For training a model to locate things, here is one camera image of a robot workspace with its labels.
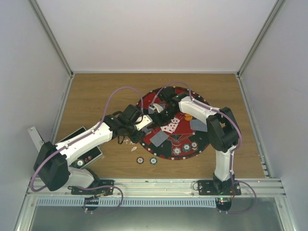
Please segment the red black chip stack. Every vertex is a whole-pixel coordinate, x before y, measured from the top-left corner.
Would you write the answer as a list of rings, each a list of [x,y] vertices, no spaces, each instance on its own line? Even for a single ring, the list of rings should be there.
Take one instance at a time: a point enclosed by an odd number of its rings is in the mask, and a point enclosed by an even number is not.
[[[144,159],[142,157],[137,158],[137,163],[142,164],[144,162]]]

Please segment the red chips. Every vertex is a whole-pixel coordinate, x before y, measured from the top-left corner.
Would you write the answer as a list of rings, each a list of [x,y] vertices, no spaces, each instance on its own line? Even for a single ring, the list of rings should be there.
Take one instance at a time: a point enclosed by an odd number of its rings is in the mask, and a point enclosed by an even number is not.
[[[198,144],[196,142],[192,142],[191,147],[193,150],[196,150],[198,148]]]

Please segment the dealt blue playing card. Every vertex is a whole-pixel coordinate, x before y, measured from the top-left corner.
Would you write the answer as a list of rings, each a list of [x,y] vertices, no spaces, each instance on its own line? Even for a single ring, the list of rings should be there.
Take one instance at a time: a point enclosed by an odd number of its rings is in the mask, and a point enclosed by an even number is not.
[[[190,128],[195,131],[207,132],[207,125],[198,119],[190,120]]]

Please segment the purple chips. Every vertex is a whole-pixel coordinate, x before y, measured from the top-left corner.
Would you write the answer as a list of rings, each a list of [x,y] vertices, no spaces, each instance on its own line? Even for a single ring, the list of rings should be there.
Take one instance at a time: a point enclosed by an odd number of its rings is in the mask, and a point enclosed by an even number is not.
[[[173,149],[173,155],[174,155],[174,156],[178,156],[178,155],[180,155],[180,154],[181,154],[181,148],[175,147],[175,148]]]

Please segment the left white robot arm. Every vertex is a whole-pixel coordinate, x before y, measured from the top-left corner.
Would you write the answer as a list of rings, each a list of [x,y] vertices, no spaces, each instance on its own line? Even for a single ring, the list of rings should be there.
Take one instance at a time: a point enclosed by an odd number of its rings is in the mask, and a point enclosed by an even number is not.
[[[96,125],[66,141],[44,143],[34,164],[35,174],[43,183],[42,189],[53,192],[63,186],[82,187],[88,194],[99,190],[99,182],[94,174],[72,164],[91,149],[119,137],[129,137],[132,142],[141,140],[142,129],[152,123],[152,119],[130,104],[123,112],[106,115]]]

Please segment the orange big blind button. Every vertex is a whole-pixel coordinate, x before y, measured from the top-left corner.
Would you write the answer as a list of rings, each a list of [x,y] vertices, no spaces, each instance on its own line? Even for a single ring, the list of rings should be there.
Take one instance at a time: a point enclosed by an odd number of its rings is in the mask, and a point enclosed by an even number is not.
[[[186,121],[190,121],[190,120],[192,120],[192,119],[193,119],[193,117],[192,117],[191,115],[185,114],[185,120],[186,120]]]

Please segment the teal blue chip stack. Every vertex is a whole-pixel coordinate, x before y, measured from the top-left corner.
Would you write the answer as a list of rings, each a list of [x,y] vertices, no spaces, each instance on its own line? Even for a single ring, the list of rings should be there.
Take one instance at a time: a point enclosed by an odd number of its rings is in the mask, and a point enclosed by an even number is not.
[[[150,159],[150,163],[151,163],[152,165],[157,164],[157,159],[156,159],[155,157],[152,157],[152,158]]]

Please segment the teal chips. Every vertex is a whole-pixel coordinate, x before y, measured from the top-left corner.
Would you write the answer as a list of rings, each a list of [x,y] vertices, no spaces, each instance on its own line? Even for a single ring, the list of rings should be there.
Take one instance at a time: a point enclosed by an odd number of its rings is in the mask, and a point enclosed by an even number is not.
[[[191,146],[189,144],[184,144],[182,150],[187,153],[191,150]]]

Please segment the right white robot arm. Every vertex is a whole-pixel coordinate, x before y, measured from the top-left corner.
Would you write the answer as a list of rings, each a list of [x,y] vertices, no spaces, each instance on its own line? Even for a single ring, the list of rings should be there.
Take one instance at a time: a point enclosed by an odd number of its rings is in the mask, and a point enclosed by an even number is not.
[[[150,103],[154,110],[155,125],[168,124],[175,114],[190,114],[206,124],[209,143],[216,152],[216,167],[213,173],[213,189],[224,195],[234,185],[233,156],[242,145],[242,135],[230,108],[216,108],[193,97],[191,90],[180,94],[164,95],[166,106],[159,108],[154,102],[164,91],[162,87]]]

